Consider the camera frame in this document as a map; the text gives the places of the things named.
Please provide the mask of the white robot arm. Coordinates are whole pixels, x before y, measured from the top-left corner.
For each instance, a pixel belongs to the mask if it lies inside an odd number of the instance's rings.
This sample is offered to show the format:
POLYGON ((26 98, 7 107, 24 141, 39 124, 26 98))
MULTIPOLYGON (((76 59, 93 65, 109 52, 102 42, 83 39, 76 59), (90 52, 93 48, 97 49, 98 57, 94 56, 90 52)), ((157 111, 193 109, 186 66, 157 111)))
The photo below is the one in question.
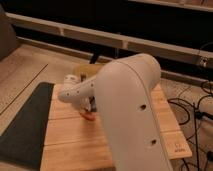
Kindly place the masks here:
POLYGON ((109 62, 83 82, 66 78, 58 98, 95 98, 116 171, 173 171, 151 99, 160 77, 157 60, 137 54, 109 62))

